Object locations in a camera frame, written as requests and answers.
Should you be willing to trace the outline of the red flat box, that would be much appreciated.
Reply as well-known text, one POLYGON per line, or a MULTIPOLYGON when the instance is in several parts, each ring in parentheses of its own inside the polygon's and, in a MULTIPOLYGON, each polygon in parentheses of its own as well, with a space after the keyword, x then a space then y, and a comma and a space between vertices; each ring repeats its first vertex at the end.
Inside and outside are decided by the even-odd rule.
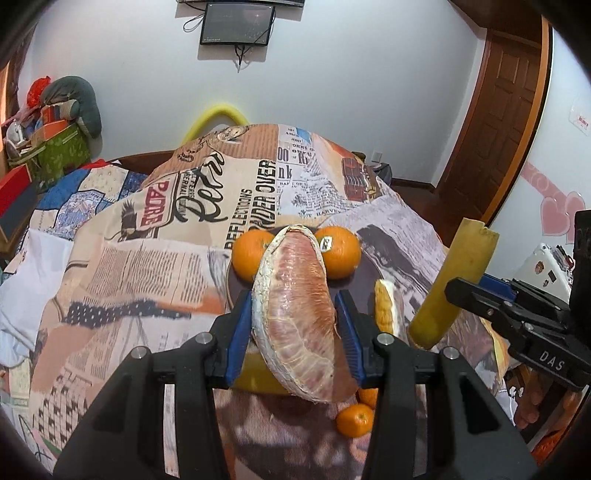
POLYGON ((26 164, 10 170, 1 179, 0 216, 4 216, 14 206, 29 209, 35 198, 35 184, 26 164))

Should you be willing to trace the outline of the large peeled pomelo segment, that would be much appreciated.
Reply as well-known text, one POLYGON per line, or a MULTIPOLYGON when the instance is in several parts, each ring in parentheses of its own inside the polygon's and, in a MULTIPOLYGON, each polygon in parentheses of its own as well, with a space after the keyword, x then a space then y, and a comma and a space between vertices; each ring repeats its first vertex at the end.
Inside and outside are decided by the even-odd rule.
POLYGON ((396 285, 390 280, 379 279, 375 283, 375 321, 381 332, 409 343, 404 324, 404 300, 396 285))

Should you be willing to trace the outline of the wall mounted black monitor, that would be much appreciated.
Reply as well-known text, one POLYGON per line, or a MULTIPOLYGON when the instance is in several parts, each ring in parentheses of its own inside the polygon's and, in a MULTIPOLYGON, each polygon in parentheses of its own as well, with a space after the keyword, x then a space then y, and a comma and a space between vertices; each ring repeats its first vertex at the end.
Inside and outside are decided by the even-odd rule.
POLYGON ((201 45, 266 46, 276 7, 252 2, 208 2, 201 24, 201 45))

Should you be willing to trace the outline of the brown wooden door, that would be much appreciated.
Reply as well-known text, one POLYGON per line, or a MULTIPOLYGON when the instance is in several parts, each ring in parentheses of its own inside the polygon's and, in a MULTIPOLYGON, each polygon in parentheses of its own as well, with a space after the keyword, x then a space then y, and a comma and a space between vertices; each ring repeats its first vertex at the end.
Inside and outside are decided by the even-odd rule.
POLYGON ((536 132, 549 80, 550 28, 540 39, 490 30, 477 84, 437 187, 445 218, 490 223, 513 187, 536 132))

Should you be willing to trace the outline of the large orange on plate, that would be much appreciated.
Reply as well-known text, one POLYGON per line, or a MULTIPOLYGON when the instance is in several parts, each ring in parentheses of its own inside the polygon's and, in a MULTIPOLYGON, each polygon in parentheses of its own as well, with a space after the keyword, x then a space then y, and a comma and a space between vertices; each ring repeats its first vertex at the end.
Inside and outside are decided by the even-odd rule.
POLYGON ((259 271, 266 248, 273 241, 269 231, 250 230, 235 241, 231 252, 231 265, 235 274, 245 282, 252 283, 259 271))

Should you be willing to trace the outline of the blue patterned quilt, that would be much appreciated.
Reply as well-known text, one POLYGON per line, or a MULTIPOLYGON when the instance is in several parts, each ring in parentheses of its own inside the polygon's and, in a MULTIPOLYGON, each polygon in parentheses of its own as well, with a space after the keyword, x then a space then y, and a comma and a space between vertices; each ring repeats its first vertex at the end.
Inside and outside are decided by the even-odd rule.
POLYGON ((146 177, 104 160, 85 165, 47 190, 28 227, 72 241, 85 222, 136 192, 146 177))

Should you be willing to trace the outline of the small mandarin orange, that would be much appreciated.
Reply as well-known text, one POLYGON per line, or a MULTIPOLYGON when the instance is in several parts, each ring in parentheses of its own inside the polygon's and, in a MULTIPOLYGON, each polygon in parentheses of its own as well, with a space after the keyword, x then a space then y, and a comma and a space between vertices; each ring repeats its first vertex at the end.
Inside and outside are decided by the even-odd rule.
POLYGON ((379 390, 377 389, 359 389, 356 393, 360 403, 375 410, 377 408, 379 390))

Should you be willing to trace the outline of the newspaper print bed blanket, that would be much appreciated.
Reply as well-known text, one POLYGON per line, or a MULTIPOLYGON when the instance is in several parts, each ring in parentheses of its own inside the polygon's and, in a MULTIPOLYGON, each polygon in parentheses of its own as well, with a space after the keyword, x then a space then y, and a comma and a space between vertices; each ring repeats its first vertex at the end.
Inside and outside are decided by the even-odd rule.
POLYGON ((193 140, 72 241, 30 229, 1 287, 1 322, 30 330, 31 380, 8 431, 43 471, 123 357, 179 346, 228 310, 230 245, 249 230, 339 226, 404 300, 412 322, 447 256, 434 228, 352 152, 285 125, 193 140))

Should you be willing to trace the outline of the yellow plush headboard pillow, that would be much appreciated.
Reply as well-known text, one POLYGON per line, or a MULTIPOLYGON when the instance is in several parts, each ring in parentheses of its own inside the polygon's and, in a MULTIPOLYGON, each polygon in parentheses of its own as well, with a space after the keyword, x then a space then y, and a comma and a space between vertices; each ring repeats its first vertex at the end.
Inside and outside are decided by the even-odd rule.
POLYGON ((230 126, 245 126, 249 120, 238 109, 228 103, 218 103, 202 112, 197 120, 193 121, 188 131, 183 136, 181 144, 194 140, 202 134, 207 127, 218 124, 219 121, 228 120, 230 126))

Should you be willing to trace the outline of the green patterned box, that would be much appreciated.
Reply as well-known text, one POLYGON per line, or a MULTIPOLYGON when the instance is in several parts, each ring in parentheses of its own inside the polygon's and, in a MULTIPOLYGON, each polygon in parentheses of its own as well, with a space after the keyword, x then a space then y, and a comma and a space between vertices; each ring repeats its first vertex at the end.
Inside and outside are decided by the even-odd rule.
POLYGON ((85 135, 77 124, 71 124, 27 153, 9 159, 8 165, 11 168, 26 165, 40 187, 49 187, 90 160, 85 135))

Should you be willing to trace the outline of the thin peeled pomelo slice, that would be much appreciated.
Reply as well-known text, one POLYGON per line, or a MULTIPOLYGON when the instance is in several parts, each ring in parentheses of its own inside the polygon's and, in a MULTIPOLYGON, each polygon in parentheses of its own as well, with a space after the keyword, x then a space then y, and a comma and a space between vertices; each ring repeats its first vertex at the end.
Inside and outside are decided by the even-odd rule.
POLYGON ((314 234, 280 230, 263 253, 252 286, 252 336, 271 374, 288 392, 315 403, 339 401, 342 353, 335 307, 314 234))

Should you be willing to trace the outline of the orange with sticker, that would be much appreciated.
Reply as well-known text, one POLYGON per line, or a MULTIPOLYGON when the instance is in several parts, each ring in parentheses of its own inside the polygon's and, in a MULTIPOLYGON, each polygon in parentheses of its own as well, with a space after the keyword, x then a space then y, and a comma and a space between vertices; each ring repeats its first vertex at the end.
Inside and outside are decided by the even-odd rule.
POLYGON ((362 259, 358 237, 344 227, 329 226, 315 232, 329 280, 349 278, 362 259))

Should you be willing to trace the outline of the grey plush toy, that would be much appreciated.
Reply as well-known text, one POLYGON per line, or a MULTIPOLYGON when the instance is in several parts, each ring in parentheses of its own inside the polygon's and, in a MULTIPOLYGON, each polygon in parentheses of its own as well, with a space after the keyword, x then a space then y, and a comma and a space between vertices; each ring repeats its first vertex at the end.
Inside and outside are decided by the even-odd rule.
POLYGON ((102 122, 92 85, 79 76, 65 76, 52 81, 41 94, 41 105, 58 105, 64 109, 68 120, 77 123, 82 132, 97 139, 102 132, 102 122))

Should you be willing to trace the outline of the smaller mandarin orange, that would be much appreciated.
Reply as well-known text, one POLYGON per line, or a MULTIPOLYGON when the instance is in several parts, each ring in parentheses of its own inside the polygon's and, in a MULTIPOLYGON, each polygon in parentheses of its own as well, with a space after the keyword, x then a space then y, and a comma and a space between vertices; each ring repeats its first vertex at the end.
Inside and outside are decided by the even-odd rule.
POLYGON ((339 412, 335 417, 335 427, 346 438, 360 438, 372 431, 374 416, 372 408, 358 403, 339 412))

